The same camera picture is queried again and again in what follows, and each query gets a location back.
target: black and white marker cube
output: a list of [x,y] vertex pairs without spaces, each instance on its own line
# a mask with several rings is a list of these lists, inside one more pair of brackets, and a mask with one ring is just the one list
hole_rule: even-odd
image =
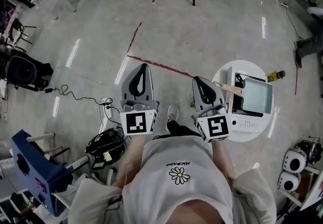
[[120,113],[125,135],[152,134],[157,117],[154,109]]
[[196,127],[205,142],[222,141],[230,136],[230,116],[228,114],[223,114],[198,118]]

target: cable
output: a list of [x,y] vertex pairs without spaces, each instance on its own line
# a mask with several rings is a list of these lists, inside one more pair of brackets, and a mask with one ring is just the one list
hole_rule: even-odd
[[117,125],[121,125],[122,126],[122,124],[120,124],[120,123],[118,123],[118,122],[115,122],[115,121],[113,121],[113,120],[111,120],[108,116],[107,116],[107,114],[106,114],[106,109],[109,109],[109,108],[114,108],[114,109],[116,109],[117,111],[118,111],[118,113],[120,114],[120,111],[117,109],[117,108],[115,108],[114,106],[105,106],[104,107],[104,113],[105,113],[105,116],[106,116],[106,118],[110,121],[110,122],[112,122],[112,123],[115,123],[115,124],[117,124]]
[[296,28],[295,28],[295,26],[294,26],[294,24],[293,24],[293,22],[292,22],[291,18],[289,17],[289,14],[288,14],[287,8],[288,8],[288,5],[290,4],[290,2],[291,2],[291,0],[288,0],[288,3],[287,3],[287,4],[285,4],[285,5],[286,5],[286,6],[285,6],[285,8],[286,8],[286,14],[287,14],[287,17],[288,17],[289,21],[291,22],[291,24],[292,24],[292,26],[293,26],[293,28],[294,28],[294,30],[295,30],[295,33],[296,33],[296,35],[298,36],[298,38],[299,38],[299,39],[303,39],[303,38],[298,34],[298,32],[297,32],[297,30],[296,30]]
[[50,93],[50,92],[53,92],[54,90],[58,90],[58,91],[59,91],[59,94],[60,94],[61,96],[67,96],[68,94],[72,94],[75,100],[81,100],[81,99],[92,99],[92,100],[93,100],[97,105],[105,105],[105,103],[98,103],[98,102],[96,101],[96,99],[95,99],[95,98],[93,98],[93,97],[80,97],[80,98],[76,98],[76,97],[75,97],[75,95],[74,95],[74,93],[73,93],[72,91],[69,91],[69,92],[67,92],[67,93],[66,93],[66,91],[68,90],[68,88],[69,88],[69,85],[67,85],[67,84],[63,84],[63,85],[61,86],[61,89],[59,89],[59,88],[55,88],[55,89],[46,89],[46,90],[45,90],[45,93]]
[[[111,98],[107,97],[107,96],[102,96],[100,99],[99,99],[99,102],[102,101],[102,103],[105,103],[107,104],[107,101],[112,101]],[[102,130],[104,131],[105,130],[105,126],[103,124],[103,121],[102,121],[102,116],[101,116],[101,112],[100,112],[100,106],[98,105],[98,110],[99,110],[99,116],[100,116],[100,121],[101,121],[101,124],[102,124]]]

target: person's leg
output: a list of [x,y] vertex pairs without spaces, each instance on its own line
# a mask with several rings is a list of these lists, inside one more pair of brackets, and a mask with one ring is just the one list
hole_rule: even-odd
[[201,136],[199,133],[192,131],[188,127],[179,125],[175,120],[168,121],[167,128],[170,132],[170,136]]
[[170,136],[187,136],[187,135],[194,135],[200,136],[199,133],[196,133],[189,129],[186,126],[179,125],[176,121],[179,116],[178,107],[175,104],[169,106],[167,111],[167,124],[166,130],[170,132]]
[[295,64],[298,68],[302,68],[302,58],[312,53],[318,53],[323,50],[323,33],[314,35],[310,38],[296,42],[297,49],[294,51]]
[[318,43],[319,36],[314,35],[310,38],[300,40],[297,42],[298,53],[301,57],[305,57],[312,53],[320,52],[323,47],[319,47]]

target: sneaker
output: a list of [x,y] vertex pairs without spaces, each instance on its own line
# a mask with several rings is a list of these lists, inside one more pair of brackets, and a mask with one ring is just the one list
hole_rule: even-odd
[[177,121],[179,114],[180,112],[178,110],[178,107],[175,104],[170,105],[167,111],[167,117],[168,117],[167,123],[169,121]]
[[294,51],[295,64],[297,68],[302,68],[302,57],[299,55],[298,50]]

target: table leg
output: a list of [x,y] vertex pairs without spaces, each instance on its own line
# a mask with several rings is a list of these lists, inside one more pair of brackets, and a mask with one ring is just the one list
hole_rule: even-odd
[[312,168],[310,166],[306,166],[304,169],[307,170],[307,171],[310,171],[310,172],[312,172],[314,174],[317,174],[317,175],[319,174],[319,170],[314,169],[314,168]]
[[283,189],[278,189],[279,191],[281,191],[281,193],[283,193],[287,198],[289,198],[292,202],[294,202],[297,206],[301,207],[302,206],[302,203],[297,200],[294,196],[292,196],[290,193],[286,192],[285,190]]
[[68,9],[70,9],[72,12],[76,12],[76,8],[73,5],[71,5],[71,3],[68,0],[59,0],[59,1],[62,2],[63,5]]
[[57,20],[59,18],[56,14],[53,14],[52,12],[50,12],[49,9],[45,8],[45,6],[43,6],[42,4],[38,2],[33,2],[33,3],[36,4],[44,14],[50,16],[52,20]]

